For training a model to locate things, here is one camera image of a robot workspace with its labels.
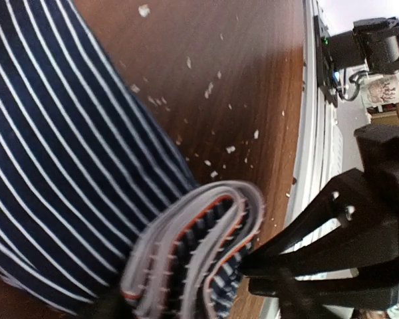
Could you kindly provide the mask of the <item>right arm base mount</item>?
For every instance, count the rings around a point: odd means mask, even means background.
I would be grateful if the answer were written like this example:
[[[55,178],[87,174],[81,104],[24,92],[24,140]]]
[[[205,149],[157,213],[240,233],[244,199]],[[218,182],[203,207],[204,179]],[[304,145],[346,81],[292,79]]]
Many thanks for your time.
[[[355,21],[353,29],[330,35],[323,20],[314,16],[317,85],[325,100],[334,107],[339,100],[352,102],[360,92],[360,81],[368,75],[395,74],[399,71],[399,19],[373,18]],[[365,65],[350,76],[354,93],[346,97],[346,80],[339,74]]]

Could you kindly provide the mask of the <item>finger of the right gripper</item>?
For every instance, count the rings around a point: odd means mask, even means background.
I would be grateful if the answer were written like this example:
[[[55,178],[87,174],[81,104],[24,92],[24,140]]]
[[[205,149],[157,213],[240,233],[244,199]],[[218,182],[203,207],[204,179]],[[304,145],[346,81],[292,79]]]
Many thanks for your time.
[[[288,276],[276,280],[252,278],[249,292],[278,298],[282,318],[337,318],[328,306],[385,310],[397,304],[399,278],[364,275],[336,280],[296,280]]]

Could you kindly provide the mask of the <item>striped navy underwear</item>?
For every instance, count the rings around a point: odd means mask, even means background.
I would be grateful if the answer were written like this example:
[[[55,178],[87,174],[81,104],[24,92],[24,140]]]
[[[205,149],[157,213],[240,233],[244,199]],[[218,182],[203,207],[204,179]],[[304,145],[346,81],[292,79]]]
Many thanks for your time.
[[[70,1],[0,1],[0,275],[91,318],[227,318],[263,220],[198,184]]]

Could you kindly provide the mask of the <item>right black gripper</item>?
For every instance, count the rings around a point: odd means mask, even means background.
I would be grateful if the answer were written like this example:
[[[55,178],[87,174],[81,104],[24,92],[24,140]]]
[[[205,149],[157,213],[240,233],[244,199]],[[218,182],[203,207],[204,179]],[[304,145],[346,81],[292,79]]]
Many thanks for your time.
[[[312,275],[385,263],[399,303],[399,126],[369,124],[354,132],[364,173],[332,178],[283,231],[246,257],[245,276],[288,269]]]

